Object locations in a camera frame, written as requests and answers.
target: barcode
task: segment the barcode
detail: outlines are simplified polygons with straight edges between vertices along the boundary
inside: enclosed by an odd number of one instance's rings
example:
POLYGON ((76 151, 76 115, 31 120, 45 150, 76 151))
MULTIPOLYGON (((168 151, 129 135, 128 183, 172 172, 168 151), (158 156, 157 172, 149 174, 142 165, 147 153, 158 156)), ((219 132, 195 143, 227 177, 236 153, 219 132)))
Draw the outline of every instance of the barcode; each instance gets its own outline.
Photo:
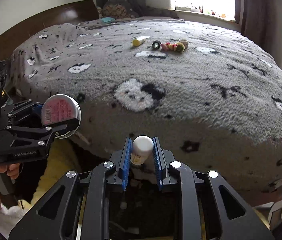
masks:
POLYGON ((45 110, 45 121, 47 123, 51 122, 51 109, 46 109, 45 110))

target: white pill bottle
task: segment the white pill bottle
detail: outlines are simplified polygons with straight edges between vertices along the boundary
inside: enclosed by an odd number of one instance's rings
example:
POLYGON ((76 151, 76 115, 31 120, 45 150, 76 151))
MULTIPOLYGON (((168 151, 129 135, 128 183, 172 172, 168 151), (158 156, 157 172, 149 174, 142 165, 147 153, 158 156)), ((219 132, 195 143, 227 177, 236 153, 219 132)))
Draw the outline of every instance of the white pill bottle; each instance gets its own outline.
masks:
POLYGON ((153 141, 150 137, 141 135, 135 138, 132 145, 131 163, 141 165, 153 152, 153 141))

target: headboard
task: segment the headboard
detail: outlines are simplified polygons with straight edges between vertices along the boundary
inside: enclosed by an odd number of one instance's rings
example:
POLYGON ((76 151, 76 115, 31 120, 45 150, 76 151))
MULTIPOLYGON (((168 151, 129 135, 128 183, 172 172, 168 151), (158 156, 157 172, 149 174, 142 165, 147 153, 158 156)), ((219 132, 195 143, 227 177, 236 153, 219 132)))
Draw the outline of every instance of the headboard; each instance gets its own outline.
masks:
POLYGON ((96 19, 99 19, 99 13, 93 0, 68 3, 40 12, 0 35, 0 60, 9 59, 14 49, 47 27, 96 19))

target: yellow fabric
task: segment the yellow fabric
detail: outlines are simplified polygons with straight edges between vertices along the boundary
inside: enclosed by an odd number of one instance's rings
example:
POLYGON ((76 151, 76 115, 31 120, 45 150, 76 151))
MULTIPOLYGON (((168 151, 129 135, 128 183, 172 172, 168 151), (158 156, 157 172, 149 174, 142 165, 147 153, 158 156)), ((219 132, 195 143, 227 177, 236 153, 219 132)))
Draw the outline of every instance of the yellow fabric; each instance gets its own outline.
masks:
POLYGON ((55 139, 50 148, 44 175, 40 178, 32 201, 27 203, 22 200, 23 207, 30 209, 69 170, 81 172, 75 152, 68 139, 55 139))

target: plush toy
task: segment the plush toy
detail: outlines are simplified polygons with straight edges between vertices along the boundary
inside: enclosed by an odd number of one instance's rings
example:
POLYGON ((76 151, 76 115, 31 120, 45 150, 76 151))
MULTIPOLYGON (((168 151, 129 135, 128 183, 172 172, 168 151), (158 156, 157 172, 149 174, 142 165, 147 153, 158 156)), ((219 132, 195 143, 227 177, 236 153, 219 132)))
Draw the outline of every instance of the plush toy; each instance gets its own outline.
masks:
POLYGON ((177 51, 177 52, 180 52, 180 53, 183 53, 183 51, 185 50, 185 46, 181 42, 177 42, 175 44, 171 44, 169 42, 161 43, 161 48, 163 50, 173 50, 173 51, 177 51))

